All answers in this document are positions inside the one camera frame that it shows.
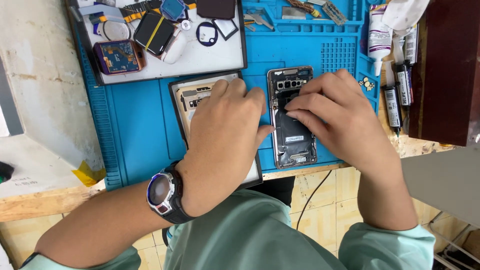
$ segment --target blue silicone repair mat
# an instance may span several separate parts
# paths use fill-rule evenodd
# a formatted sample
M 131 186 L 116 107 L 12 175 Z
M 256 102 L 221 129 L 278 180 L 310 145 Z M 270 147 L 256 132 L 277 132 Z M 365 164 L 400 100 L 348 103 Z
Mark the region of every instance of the blue silicone repair mat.
M 271 69 L 310 65 L 317 77 L 346 68 L 358 81 L 366 77 L 375 85 L 370 91 L 365 86 L 362 89 L 378 113 L 380 78 L 373 74 L 371 59 L 362 53 L 366 46 L 362 32 L 365 33 L 363 26 L 368 16 L 367 8 L 370 3 L 377 4 L 378 0 L 332 2 L 348 18 L 345 25 L 337 26 L 317 5 L 315 8 L 326 20 L 311 20 L 310 14 L 307 14 L 307 20 L 281 19 L 282 6 L 289 6 L 285 0 L 243 0 L 244 13 L 247 10 L 263 11 L 264 18 L 275 27 L 271 31 L 264 25 L 254 25 L 255 32 L 245 30 L 248 68 L 242 70 L 242 74 L 248 89 L 259 86 L 267 96 L 266 74 Z M 186 149 L 168 83 L 184 78 L 96 86 L 83 49 L 81 57 L 107 170 L 107 190 L 149 179 L 171 162 L 182 159 Z M 266 123 L 270 124 L 269 112 L 261 118 L 261 124 Z M 259 147 L 262 173 L 279 171 L 275 168 L 272 144 L 272 136 L 269 135 Z M 317 146 L 317 163 L 302 168 L 342 162 L 318 141 Z

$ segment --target watch face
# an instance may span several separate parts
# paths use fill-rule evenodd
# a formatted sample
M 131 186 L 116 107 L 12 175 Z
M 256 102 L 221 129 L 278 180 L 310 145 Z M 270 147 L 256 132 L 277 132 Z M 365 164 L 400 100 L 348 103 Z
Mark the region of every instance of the watch face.
M 163 175 L 157 177 L 150 187 L 150 201 L 155 205 L 163 203 L 169 191 L 170 183 L 168 179 Z

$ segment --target hand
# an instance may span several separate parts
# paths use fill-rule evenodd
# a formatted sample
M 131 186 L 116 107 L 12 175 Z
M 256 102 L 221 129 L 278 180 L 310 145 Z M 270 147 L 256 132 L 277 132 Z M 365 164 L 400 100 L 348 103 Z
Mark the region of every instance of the hand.
M 330 152 L 366 176 L 386 176 L 390 169 L 401 173 L 397 152 L 360 85 L 345 69 L 311 80 L 285 109 Z
M 189 149 L 176 169 L 183 179 L 182 206 L 200 216 L 226 199 L 246 178 L 258 147 L 274 127 L 258 126 L 265 94 L 247 92 L 243 80 L 219 80 L 192 117 Z

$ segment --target person's left hand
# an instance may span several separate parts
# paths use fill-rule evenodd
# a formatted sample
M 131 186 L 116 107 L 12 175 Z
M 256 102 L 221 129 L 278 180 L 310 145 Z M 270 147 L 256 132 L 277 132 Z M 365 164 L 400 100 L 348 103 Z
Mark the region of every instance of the person's left hand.
M 182 207 L 193 217 L 226 199 L 246 178 L 258 147 L 274 131 L 258 126 L 265 94 L 247 92 L 245 82 L 219 80 L 198 105 L 190 126 L 189 149 L 176 170 L 183 179 Z

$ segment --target shirt sleeve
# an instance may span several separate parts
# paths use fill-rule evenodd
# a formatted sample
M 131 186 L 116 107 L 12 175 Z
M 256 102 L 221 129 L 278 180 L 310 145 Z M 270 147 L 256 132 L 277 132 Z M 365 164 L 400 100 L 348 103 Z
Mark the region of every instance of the shirt sleeve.
M 133 246 L 129 247 L 122 254 L 118 255 L 115 259 L 89 270 L 136 270 L 140 267 L 142 260 L 138 255 L 137 249 Z M 38 269 L 48 269 L 48 270 L 76 270 L 68 266 L 61 265 L 57 262 L 52 261 L 51 259 L 41 255 L 33 254 L 30 256 L 20 267 L 21 270 L 38 270 Z
M 406 231 L 353 224 L 343 237 L 338 259 L 348 270 L 432 269 L 435 237 L 417 225 Z

